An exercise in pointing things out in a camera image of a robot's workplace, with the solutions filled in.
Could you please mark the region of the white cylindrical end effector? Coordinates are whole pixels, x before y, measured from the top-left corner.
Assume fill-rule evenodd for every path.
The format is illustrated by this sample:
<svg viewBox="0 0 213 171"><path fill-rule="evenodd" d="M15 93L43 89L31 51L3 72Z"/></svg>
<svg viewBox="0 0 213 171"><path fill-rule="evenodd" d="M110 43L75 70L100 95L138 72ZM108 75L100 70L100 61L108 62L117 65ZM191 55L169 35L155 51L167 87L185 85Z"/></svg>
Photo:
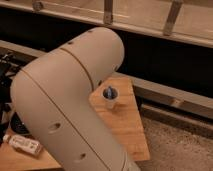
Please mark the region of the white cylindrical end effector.
<svg viewBox="0 0 213 171"><path fill-rule="evenodd" d="M118 91L114 87L108 86L103 90L102 95L105 101L106 108L113 109L118 98Z"/></svg>

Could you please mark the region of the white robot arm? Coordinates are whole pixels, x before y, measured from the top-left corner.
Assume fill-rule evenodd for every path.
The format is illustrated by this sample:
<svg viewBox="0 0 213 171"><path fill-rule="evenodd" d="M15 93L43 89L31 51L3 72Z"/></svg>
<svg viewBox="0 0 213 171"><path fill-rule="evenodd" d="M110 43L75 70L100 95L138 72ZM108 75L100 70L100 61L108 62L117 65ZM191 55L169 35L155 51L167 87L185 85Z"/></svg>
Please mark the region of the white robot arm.
<svg viewBox="0 0 213 171"><path fill-rule="evenodd" d="M15 111L65 171L140 171L89 101L123 58L120 37L95 27L33 60L14 77L10 94Z"/></svg>

